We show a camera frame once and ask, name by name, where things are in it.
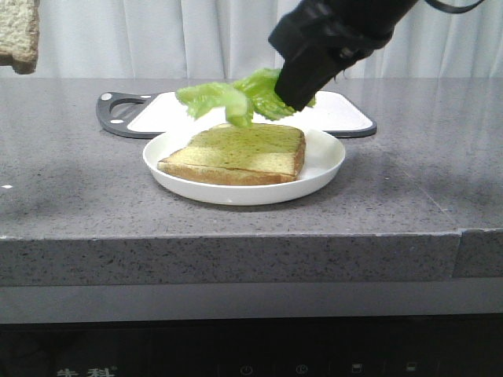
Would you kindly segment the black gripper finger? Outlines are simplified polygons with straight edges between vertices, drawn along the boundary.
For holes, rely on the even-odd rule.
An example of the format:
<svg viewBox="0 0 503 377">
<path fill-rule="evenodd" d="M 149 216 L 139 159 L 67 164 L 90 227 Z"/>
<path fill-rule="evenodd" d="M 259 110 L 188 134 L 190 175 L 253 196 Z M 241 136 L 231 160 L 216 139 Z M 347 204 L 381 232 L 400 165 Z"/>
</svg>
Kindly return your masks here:
<svg viewBox="0 0 503 377">
<path fill-rule="evenodd" d="M 303 110 L 314 95 L 344 69 L 341 49 L 322 45 L 304 45 L 280 51 L 284 63 L 275 92 L 288 106 Z"/>
</svg>

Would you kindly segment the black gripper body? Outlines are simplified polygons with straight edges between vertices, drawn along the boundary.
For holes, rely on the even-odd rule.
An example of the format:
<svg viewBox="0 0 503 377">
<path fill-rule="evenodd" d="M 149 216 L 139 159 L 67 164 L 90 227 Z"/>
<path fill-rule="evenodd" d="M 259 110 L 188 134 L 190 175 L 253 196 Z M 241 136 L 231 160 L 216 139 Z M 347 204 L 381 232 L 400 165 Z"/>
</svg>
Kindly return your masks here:
<svg viewBox="0 0 503 377">
<path fill-rule="evenodd" d="M 301 1 L 285 14 L 269 43 L 286 60 L 309 46 L 336 49 L 343 57 L 371 53 L 390 40 L 415 1 Z"/>
</svg>

